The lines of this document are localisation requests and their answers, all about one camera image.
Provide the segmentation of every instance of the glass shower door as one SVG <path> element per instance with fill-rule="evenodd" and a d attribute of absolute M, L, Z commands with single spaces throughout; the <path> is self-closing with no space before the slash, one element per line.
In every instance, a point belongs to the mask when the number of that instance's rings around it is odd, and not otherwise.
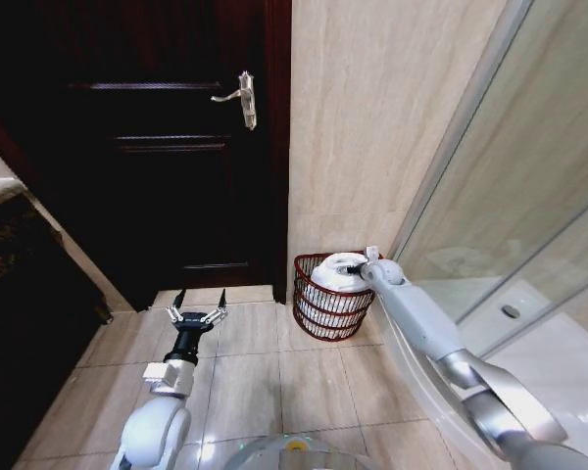
<path fill-rule="evenodd" d="M 429 184 L 397 261 L 588 454 L 588 2 L 531 3 Z"/>

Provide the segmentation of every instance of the door panel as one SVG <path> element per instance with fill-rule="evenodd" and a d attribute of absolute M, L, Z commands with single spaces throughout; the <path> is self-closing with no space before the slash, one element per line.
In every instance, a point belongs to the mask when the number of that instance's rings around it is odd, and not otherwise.
<path fill-rule="evenodd" d="M 33 191 L 135 307 L 272 282 L 269 3 L 0 5 L 0 122 L 42 176 Z M 210 100 L 245 70 L 253 132 L 239 100 Z"/>

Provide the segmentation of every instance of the door handle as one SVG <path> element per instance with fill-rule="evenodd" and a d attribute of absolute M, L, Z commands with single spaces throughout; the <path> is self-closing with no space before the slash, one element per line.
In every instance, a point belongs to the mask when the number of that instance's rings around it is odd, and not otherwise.
<path fill-rule="evenodd" d="M 257 111 L 255 110 L 255 89 L 253 88 L 253 75 L 247 71 L 239 75 L 239 89 L 235 90 L 228 96 L 212 96 L 212 101 L 223 103 L 233 98 L 238 98 L 242 104 L 242 114 L 244 122 L 249 130 L 257 127 Z"/>

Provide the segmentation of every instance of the floor tile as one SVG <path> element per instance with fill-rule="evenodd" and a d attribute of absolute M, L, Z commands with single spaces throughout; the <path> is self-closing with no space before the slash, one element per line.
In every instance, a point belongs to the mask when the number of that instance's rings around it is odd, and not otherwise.
<path fill-rule="evenodd" d="M 355 455 L 342 452 L 284 452 L 279 467 L 314 470 L 357 470 Z"/>
<path fill-rule="evenodd" d="M 153 306 L 171 306 L 180 289 L 174 291 L 160 291 Z M 188 289 L 183 299 L 184 306 L 205 306 L 217 304 L 220 300 L 222 287 L 206 289 Z M 226 288 L 226 302 L 228 304 L 243 304 L 250 302 L 273 302 L 272 286 L 235 286 Z"/>
<path fill-rule="evenodd" d="M 140 313 L 120 312 L 94 346 L 87 365 L 131 364 L 148 362 L 153 356 L 164 326 L 170 318 L 162 308 Z"/>
<path fill-rule="evenodd" d="M 205 441 L 263 436 L 281 429 L 277 353 L 218 357 Z"/>
<path fill-rule="evenodd" d="M 89 345 L 87 345 L 87 349 L 85 350 L 85 352 L 82 354 L 82 356 L 80 357 L 80 359 L 76 363 L 76 367 L 82 367 L 83 365 L 87 365 L 87 361 L 89 360 L 91 355 L 94 353 L 94 349 L 96 348 L 96 345 L 100 341 L 100 337 L 104 333 L 105 328 L 106 328 L 106 326 L 100 326 L 96 330 L 96 334 L 91 339 L 91 341 L 89 342 Z"/>
<path fill-rule="evenodd" d="M 340 349 L 362 425 L 426 418 L 383 346 Z"/>
<path fill-rule="evenodd" d="M 313 439 L 323 441 L 335 450 L 341 452 L 360 453 L 366 455 L 364 437 L 359 427 L 344 429 L 327 429 L 324 431 L 313 431 L 304 433 Z"/>
<path fill-rule="evenodd" d="M 216 306 L 215 305 L 199 305 L 190 307 L 184 307 L 180 311 L 201 311 L 205 313 L 209 313 L 212 311 Z M 221 324 L 218 324 L 214 327 L 213 330 L 208 331 L 204 335 L 200 337 L 200 343 L 198 344 L 198 357 L 215 357 L 216 353 L 218 352 L 218 341 L 220 339 L 220 331 L 221 331 Z M 159 337 L 159 341 L 157 346 L 155 347 L 155 351 L 152 357 L 149 360 L 152 361 L 162 361 L 167 353 L 172 350 L 174 346 L 174 341 L 176 341 L 176 336 L 178 331 L 172 325 L 170 319 L 166 325 L 164 325 L 163 333 Z"/>
<path fill-rule="evenodd" d="M 183 446 L 176 458 L 174 470 L 196 470 L 198 468 L 199 449 L 198 444 Z"/>
<path fill-rule="evenodd" d="M 337 348 L 335 342 L 317 340 L 296 322 L 292 304 L 276 306 L 276 332 L 280 351 L 303 351 Z"/>
<path fill-rule="evenodd" d="M 226 462 L 254 439 L 235 439 L 223 443 L 204 443 L 200 450 L 199 470 L 222 470 Z"/>
<path fill-rule="evenodd" d="M 31 460 L 19 462 L 13 470 L 101 470 L 108 469 L 115 456 L 114 453 L 97 453 L 78 457 Z"/>
<path fill-rule="evenodd" d="M 457 450 L 451 443 L 446 442 L 447 450 L 451 453 L 451 458 L 455 463 L 457 470 L 478 470 L 477 466 L 468 460 L 463 453 Z"/>
<path fill-rule="evenodd" d="M 185 439 L 186 444 L 200 443 L 203 439 L 205 430 L 205 421 L 207 420 L 207 405 L 209 402 L 209 393 L 212 388 L 214 378 L 214 364 L 216 360 L 213 357 L 204 357 L 198 360 L 198 365 L 194 369 L 194 385 L 192 394 L 185 404 L 191 413 L 191 424 L 189 432 Z M 155 396 L 150 393 L 150 385 L 142 384 L 139 396 L 135 402 L 135 407 L 143 406 L 146 401 L 153 399 Z"/>
<path fill-rule="evenodd" d="M 218 355 L 273 353 L 276 343 L 276 304 L 230 305 L 220 324 Z"/>
<path fill-rule="evenodd" d="M 351 338 L 346 340 L 338 341 L 335 346 L 338 348 L 349 348 L 351 346 L 364 346 L 364 345 L 382 345 L 383 338 L 381 332 L 376 325 L 376 321 L 371 315 L 367 315 L 364 318 L 362 326 L 358 332 Z"/>
<path fill-rule="evenodd" d="M 454 470 L 453 460 L 430 421 L 363 426 L 368 454 L 381 468 Z"/>
<path fill-rule="evenodd" d="M 280 352 L 286 433 L 357 426 L 338 350 Z"/>
<path fill-rule="evenodd" d="M 75 369 L 23 459 L 116 451 L 144 369 L 145 364 Z"/>

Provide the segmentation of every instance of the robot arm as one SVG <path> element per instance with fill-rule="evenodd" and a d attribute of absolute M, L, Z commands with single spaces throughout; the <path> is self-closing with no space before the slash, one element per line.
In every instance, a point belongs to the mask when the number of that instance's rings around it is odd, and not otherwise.
<path fill-rule="evenodd" d="M 200 337 L 227 316 L 224 291 L 218 308 L 211 313 L 180 313 L 184 294 L 181 291 L 167 308 L 178 331 L 172 351 L 163 362 L 151 362 L 144 371 L 144 379 L 151 384 L 150 392 L 155 397 L 126 420 L 111 470 L 128 470 L 133 465 L 172 470 L 176 464 L 191 421 L 185 402 L 194 384 Z"/>
<path fill-rule="evenodd" d="M 433 361 L 449 382 L 478 392 L 463 401 L 467 421 L 491 450 L 517 470 L 588 470 L 588 457 L 562 446 L 564 428 L 507 370 L 463 345 L 457 326 L 391 259 L 355 269 L 413 348 Z"/>

